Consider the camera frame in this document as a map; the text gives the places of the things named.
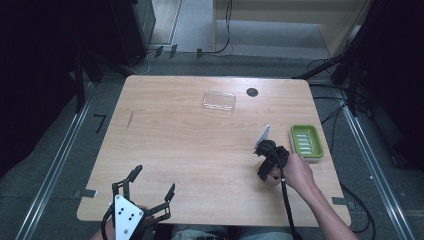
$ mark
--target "gray carpet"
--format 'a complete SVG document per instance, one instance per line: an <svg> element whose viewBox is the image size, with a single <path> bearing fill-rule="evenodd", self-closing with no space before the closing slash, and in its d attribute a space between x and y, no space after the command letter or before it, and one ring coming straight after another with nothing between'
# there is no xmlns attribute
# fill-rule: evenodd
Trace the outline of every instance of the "gray carpet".
<svg viewBox="0 0 424 240"><path fill-rule="evenodd" d="M158 58L150 56L148 74L284 78L304 73L311 61L310 59L211 55L204 55L197 59L194 54L182 53L177 53L175 58L169 59L168 53L163 53ZM148 68L145 61L132 67L137 72L145 72ZM82 222L76 218L80 199L74 198L73 193L86 186L125 82L123 77L107 68L104 73L106 76L102 83L95 86L96 91L86 118L32 239L88 239L100 227L100 222ZM328 77L327 72L321 75L324 78ZM332 88L311 87L311 90L314 97L335 96ZM315 103L321 119L325 119L339 106L337 101L330 99L317 99ZM17 236L30 203L41 186L70 125L75 107L76 102L73 100L45 133L34 152L1 179L0 239L14 239ZM99 133L96 133L96 130L101 119L94 117L94 114L107 115ZM387 148L382 144L373 122L364 115L360 115L359 118L364 123L364 129L373 145L373 150L381 157L381 165L402 206L409 210L422 208L420 203L423 202L424 197L418 191L422 186L420 184L423 180L422 173L393 167ZM376 239L398 239L345 117L340 114L337 118L334 139L332 137L333 120L326 122L323 127L328 143L334 141L332 156L340 181L356 193L370 210L376 223ZM349 201L353 201L349 195L345 194L345 196ZM350 213L351 227L353 229L363 228L366 224L364 211L357 206L357 208L351 209ZM421 219L422 217L409 218L417 239L424 239ZM299 232L304 239L323 239L318 228L299 228ZM370 239L371 231L369 229L358 236L360 239ZM151 233L145 237L145 239L151 238Z"/></svg>

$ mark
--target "green plastic dish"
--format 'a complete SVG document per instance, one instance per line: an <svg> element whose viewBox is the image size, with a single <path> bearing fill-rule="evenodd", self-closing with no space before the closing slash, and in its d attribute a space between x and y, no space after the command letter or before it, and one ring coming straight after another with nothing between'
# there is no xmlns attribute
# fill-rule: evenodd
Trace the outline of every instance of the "green plastic dish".
<svg viewBox="0 0 424 240"><path fill-rule="evenodd" d="M324 156L317 129L312 125L293 125L290 128L293 151L309 161L318 161Z"/></svg>

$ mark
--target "metal rail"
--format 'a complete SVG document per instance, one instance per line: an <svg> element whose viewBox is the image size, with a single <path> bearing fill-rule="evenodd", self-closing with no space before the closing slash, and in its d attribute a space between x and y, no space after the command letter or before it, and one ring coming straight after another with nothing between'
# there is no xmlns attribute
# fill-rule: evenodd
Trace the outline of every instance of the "metal rail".
<svg viewBox="0 0 424 240"><path fill-rule="evenodd" d="M342 90L338 89L337 94L341 98L347 98L345 92ZM399 239L415 240L416 238L407 219L405 218L402 207L387 182L386 177L378 164L377 158L375 157L368 140L362 131L358 119L353 117L349 109L344 108L343 111Z"/></svg>
<svg viewBox="0 0 424 240"><path fill-rule="evenodd" d="M52 165L50 166L49 171L47 172L44 181L38 190L37 195L33 199L30 208L27 212L27 215L22 223L22 226L16 236L16 239L31 239L32 234L37 227L38 221L43 214L43 211L47 205L47 202L50 198L51 193L53 192L54 186L56 185L57 179L60 176L63 166L65 165L66 159L68 157L69 151L72 148L72 145L75 141L75 137L78 134L78 131L82 125L82 122L85 119L87 110L94 94L94 86L90 82L87 86L86 96L87 100L83 105L82 109L78 114L75 114L72 123L66 132L66 135L59 147L59 150L53 160Z"/></svg>

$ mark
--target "person's arm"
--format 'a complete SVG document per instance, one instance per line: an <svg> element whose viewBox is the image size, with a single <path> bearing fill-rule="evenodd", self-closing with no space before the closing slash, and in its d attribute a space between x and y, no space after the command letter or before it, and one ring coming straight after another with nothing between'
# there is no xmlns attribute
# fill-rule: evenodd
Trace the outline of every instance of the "person's arm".
<svg viewBox="0 0 424 240"><path fill-rule="evenodd" d="M312 169L303 157L291 154L283 172L287 185L292 187L311 208L325 239L358 239L315 184Z"/></svg>

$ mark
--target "clear plastic container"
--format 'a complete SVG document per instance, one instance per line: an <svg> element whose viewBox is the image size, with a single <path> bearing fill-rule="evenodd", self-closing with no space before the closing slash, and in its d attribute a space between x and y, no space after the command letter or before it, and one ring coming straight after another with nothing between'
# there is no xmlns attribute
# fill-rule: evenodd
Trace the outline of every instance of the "clear plastic container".
<svg viewBox="0 0 424 240"><path fill-rule="evenodd" d="M203 107L212 110L233 112L236 105L236 95L219 91L207 91L203 98Z"/></svg>

